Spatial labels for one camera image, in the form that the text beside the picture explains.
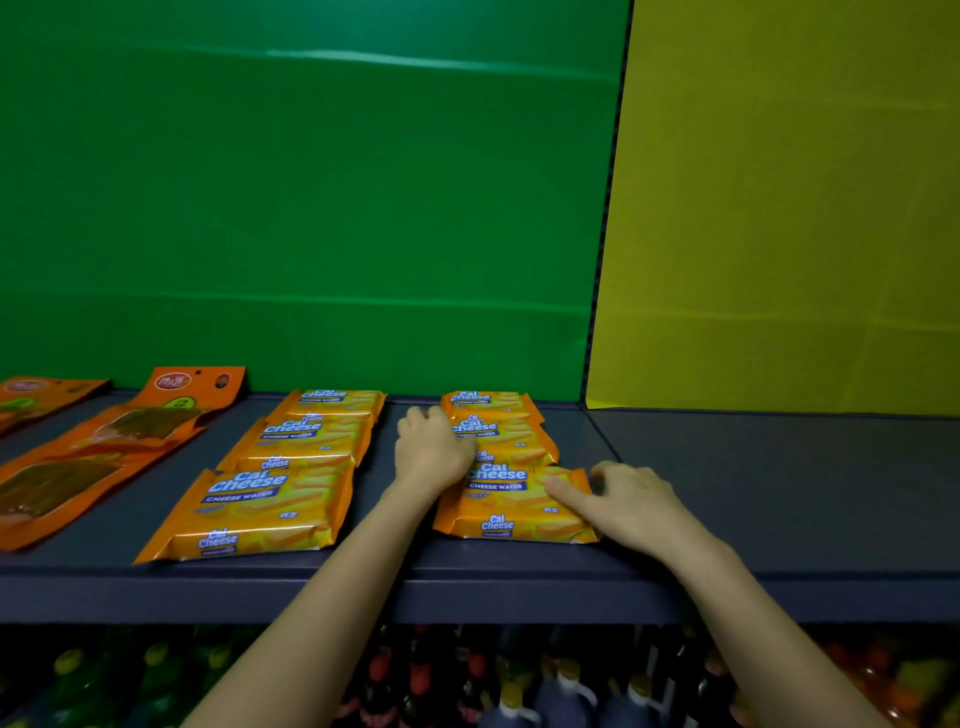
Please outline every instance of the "store shelf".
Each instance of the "store shelf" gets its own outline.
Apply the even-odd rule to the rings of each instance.
[[[960,619],[960,420],[594,410],[805,621]]]
[[[128,395],[114,393],[0,440],[0,461]],[[32,549],[0,554],[0,621],[260,622],[328,551],[131,566],[196,475],[276,398],[254,396]],[[388,404],[357,474],[342,538],[393,475]],[[960,619],[960,422],[595,411],[544,406],[569,467],[615,458],[674,483],[803,621]],[[663,568],[615,544],[464,541],[424,522],[388,608],[406,622],[667,622],[694,618]]]
[[[0,459],[123,398],[100,397],[15,433],[0,441]],[[196,475],[216,465],[275,404],[258,397],[238,403],[195,441],[59,534],[31,550],[0,554],[0,621],[243,622],[276,617],[328,552],[130,566]],[[388,404],[381,417],[357,475],[344,537],[391,481],[396,423],[405,411],[406,405]],[[565,464],[577,467],[612,457],[582,411],[545,407],[543,414]],[[673,619],[685,605],[660,568],[633,554],[623,557],[614,545],[464,541],[435,533],[425,522],[407,564],[390,606],[397,621],[658,621]]]

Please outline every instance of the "yellow backdrop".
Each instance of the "yellow backdrop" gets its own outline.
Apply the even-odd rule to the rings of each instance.
[[[960,414],[960,3],[637,2],[591,407]]]

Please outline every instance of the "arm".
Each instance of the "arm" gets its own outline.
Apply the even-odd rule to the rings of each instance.
[[[411,407],[398,430],[394,483],[184,728],[329,724],[418,524],[476,451],[440,407]]]
[[[649,468],[605,462],[603,496],[568,483],[550,495],[607,536],[661,560],[700,610],[762,725],[888,728],[844,674],[756,582],[733,550],[684,508]]]

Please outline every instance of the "orange snack package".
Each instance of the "orange snack package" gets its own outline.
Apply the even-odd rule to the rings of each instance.
[[[547,477],[558,477],[590,492],[584,470],[534,468],[488,463],[467,473],[461,485],[440,497],[433,527],[465,539],[506,539],[592,544],[593,528],[543,489]]]
[[[134,561],[314,550],[337,539],[353,463],[216,474],[204,471]]]
[[[58,531],[113,488],[204,431],[244,367],[158,367],[140,393],[0,467],[0,549]]]
[[[486,414],[457,411],[453,417],[453,433],[457,437],[477,436],[477,449],[492,455],[497,462],[552,465],[560,460],[557,445],[543,428],[529,418],[491,419]]]
[[[343,459],[359,465],[370,446],[371,417],[316,414],[296,419],[272,417],[261,420],[247,432],[217,469],[256,470],[264,462],[277,460],[288,460],[294,467]]]
[[[16,550],[60,530],[180,445],[79,457],[61,454],[57,444],[48,443],[0,467],[0,550]]]
[[[0,434],[82,400],[108,382],[13,376],[0,384]]]
[[[375,422],[387,396],[374,390],[295,389],[268,417],[293,420],[304,415],[364,415]]]
[[[540,424],[543,415],[530,399],[519,392],[450,392],[440,400],[440,407],[455,419],[461,412],[475,413],[487,420],[511,420],[527,418]]]
[[[70,448],[162,448],[187,439],[197,420],[233,404],[244,367],[157,367],[128,402],[109,407],[64,435]]]

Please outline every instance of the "hand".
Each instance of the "hand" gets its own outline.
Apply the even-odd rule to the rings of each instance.
[[[419,488],[432,501],[460,480],[476,456],[476,436],[457,437],[444,411],[430,407],[423,416],[411,407],[396,426],[396,483]]]
[[[603,496],[589,496],[558,478],[547,480],[546,492],[614,541],[672,567],[691,542],[709,537],[673,487],[649,468],[605,460],[590,476],[606,481]]]

